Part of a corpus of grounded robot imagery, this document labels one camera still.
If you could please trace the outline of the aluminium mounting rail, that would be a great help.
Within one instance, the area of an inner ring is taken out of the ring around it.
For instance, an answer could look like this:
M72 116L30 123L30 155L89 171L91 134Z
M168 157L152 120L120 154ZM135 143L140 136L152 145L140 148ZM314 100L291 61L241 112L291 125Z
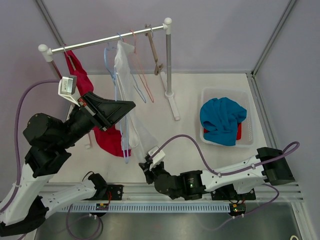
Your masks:
M49 195L56 192L61 192L68 188L76 186L76 183L46 183L40 195ZM122 188L122 200L123 201L141 201L141 202L156 202L156 201L172 201L169 194L178 196L181 194L181 190L172 190L168 187L157 190L153 184L147 183L121 183ZM269 186L262 184L251 189L248 194L254 194L257 201L269 201L274 198L279 192L277 197L278 201L284 202L303 202L304 198L301 193L298 184L285 184L279 186Z

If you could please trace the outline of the white t shirt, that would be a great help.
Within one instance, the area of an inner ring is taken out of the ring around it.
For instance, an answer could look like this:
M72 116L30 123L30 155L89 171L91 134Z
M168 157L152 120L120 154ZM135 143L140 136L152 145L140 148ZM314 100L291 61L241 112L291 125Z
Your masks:
M134 52L134 46L121 40L117 42L114 59L115 99L117 101L131 101L136 107L145 107L144 95L131 74L128 61L129 54ZM117 124L121 134L121 152L124 161L129 162L130 156L137 158L139 163L145 161L148 151L158 145L157 139L146 129L140 121L136 110L132 109Z

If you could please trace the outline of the clothes rack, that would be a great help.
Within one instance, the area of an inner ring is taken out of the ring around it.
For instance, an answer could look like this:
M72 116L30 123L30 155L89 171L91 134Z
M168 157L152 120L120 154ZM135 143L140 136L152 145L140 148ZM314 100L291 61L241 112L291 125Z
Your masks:
M150 32L151 30L153 32L164 30L165 34L166 34L166 73L161 71L159 75L162 79L163 86L165 87L164 95L170 104L173 117L176 121L178 121L178 120L180 120L180 114L179 114L178 108L176 106L174 92L172 91L172 67L171 67L172 19L170 17L167 17L167 18L165 18L164 23L160 26L146 27L145 29L134 31L133 33L135 34L135 36L142 35L142 34L145 35L146 33ZM121 34L121 36L123 37L123 40L124 40L124 38L133 37L133 34L131 32L127 32L127 33ZM98 44L102 44L102 43L108 43L108 42L112 42L115 40L119 41L120 37L118 35L115 35L115 36L110 36L107 38L102 38L102 39L98 39L98 40L74 44L74 45L70 45L70 46L62 46L62 47L56 48L56 49L51 49L45 44L40 44L38 46L38 50L43 55L43 57L47 63L53 64L54 63L54 60L53 60L54 54L62 53L62 52L66 52L66 51L71 51L71 50L75 50L75 49L81 49L81 48L94 46L94 45L98 45Z

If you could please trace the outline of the red t shirt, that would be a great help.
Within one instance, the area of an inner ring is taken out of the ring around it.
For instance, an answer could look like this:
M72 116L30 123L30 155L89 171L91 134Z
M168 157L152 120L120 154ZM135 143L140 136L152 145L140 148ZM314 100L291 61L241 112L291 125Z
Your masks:
M238 123L236 140L240 140L241 138L242 138L242 123Z

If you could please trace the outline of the wooden clip hanger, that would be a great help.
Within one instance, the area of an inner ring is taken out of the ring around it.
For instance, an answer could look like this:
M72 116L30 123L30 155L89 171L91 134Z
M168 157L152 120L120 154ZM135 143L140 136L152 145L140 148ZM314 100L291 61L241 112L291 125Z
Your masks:
M151 52L152 52L152 55L153 55L153 60L154 60L154 64L155 64L155 68L154 68L154 74L157 76L160 74L161 70L163 69L163 64L159 64L159 59L158 59L158 55L157 55L157 51L156 51L156 48L155 48L155 44L154 44L154 41L153 41L153 30L151 30L150 32L147 32L145 34L145 36L148 37L148 40L149 40L149 44L150 44L150 48L151 48Z

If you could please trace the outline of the pink wire hanger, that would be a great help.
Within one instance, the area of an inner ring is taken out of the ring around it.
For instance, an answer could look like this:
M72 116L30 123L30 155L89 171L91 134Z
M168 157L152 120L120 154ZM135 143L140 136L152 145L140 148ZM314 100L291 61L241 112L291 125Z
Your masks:
M143 66L141 64L141 61L140 61L140 58L139 58L139 55L138 55L138 52L137 52L137 37L134 34L134 31L132 29L130 29L129 31L132 33L133 38L134 38L134 55L135 55L137 64L138 64L138 66L140 68L140 71L141 71L141 74L142 74L142 79L141 79L142 84L143 84L143 86L144 86L144 88L146 90L146 93L149 96L149 99L151 100L152 103L154 103L155 99L153 97L153 94L152 94L149 86L148 86L148 81L147 81L147 78L146 78L146 75L145 75L145 70L144 70L144 68L143 68Z

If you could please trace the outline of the white plastic basket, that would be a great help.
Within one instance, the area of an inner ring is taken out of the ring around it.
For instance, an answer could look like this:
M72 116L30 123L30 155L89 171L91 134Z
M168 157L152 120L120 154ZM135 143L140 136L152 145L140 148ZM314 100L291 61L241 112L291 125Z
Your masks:
M256 123L253 116L253 104L247 91L233 88L204 87L201 91L200 107L207 101L217 98L229 98L247 110L246 119L241 123L241 138L236 140L234 148L250 148L256 141Z

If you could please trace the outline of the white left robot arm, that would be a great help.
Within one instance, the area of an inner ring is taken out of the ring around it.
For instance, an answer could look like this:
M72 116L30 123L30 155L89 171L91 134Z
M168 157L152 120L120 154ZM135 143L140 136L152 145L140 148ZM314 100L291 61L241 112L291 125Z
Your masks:
M20 183L13 201L0 215L2 237L23 235L40 227L60 209L81 200L101 200L108 184L94 173L87 180L47 196L40 195L44 185L71 157L67 149L93 128L107 130L135 108L133 101L104 99L88 92L78 99L65 122L44 113L31 117L23 131L31 148L25 156Z

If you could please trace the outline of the light blue hanger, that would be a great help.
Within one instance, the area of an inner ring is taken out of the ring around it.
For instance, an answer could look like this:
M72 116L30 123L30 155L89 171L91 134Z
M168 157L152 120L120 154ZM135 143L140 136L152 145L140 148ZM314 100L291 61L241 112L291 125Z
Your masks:
M147 103L146 97L139 88L135 76L131 72L130 67L134 67L137 71L137 61L134 54L134 45L128 44L120 33L117 33L120 40L117 42L116 55L114 58L114 68L116 69L116 77L121 92L122 100L132 101L134 90L137 92L143 103Z
M113 81L113 85L114 85L114 95L115 95L115 100L116 101L120 101L122 100L121 97L121 91L118 85L118 80L117 80L117 72L116 72L116 68L114 67L112 69L112 64L110 64L109 62L109 53L112 50L115 50L116 48L113 46L110 46L110 44L107 44L107 47L104 48L103 50L103 60L104 60L104 66L107 70L107 72L110 74L111 79ZM129 154L129 140L127 138L127 117L123 117L117 124L116 126L118 127L118 130L120 131L120 135L121 135L121 150L122 150L122 154L123 154L123 159L124 162L126 164L129 163L129 159L130 159L130 154Z

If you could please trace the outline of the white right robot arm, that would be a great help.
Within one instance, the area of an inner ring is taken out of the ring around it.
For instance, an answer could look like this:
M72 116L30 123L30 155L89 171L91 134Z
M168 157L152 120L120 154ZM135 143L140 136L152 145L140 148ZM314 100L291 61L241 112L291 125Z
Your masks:
M285 156L280 149L261 147L257 149L257 155L240 163L222 167L217 173L204 169L171 175L165 170L163 161L154 163L148 158L140 163L139 167L147 184L152 184L158 193L172 200L198 200L204 194L221 190L223 187L226 187L226 193L230 198L237 199L264 183L270 183L272 186L293 183L295 178Z

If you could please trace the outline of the blue t shirt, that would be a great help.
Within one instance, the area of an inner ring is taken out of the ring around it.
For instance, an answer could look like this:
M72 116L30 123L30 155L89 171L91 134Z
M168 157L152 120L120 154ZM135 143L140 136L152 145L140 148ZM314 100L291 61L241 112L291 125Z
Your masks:
M236 145L238 125L246 118L247 110L227 97L208 100L199 113L204 139L227 147Z

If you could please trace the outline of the magenta t shirt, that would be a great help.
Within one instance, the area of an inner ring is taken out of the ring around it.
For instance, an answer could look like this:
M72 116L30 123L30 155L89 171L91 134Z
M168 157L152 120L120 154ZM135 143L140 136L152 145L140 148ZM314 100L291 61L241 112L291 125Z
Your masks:
M76 55L71 50L69 50L64 52L64 56L69 69L69 73L77 77L76 86L80 95L82 96L87 92L93 92L94 86ZM115 126L112 126L107 131L103 131L98 127L94 127L93 131L95 140L101 149L116 157L131 156L130 149L122 149L121 131L117 130Z

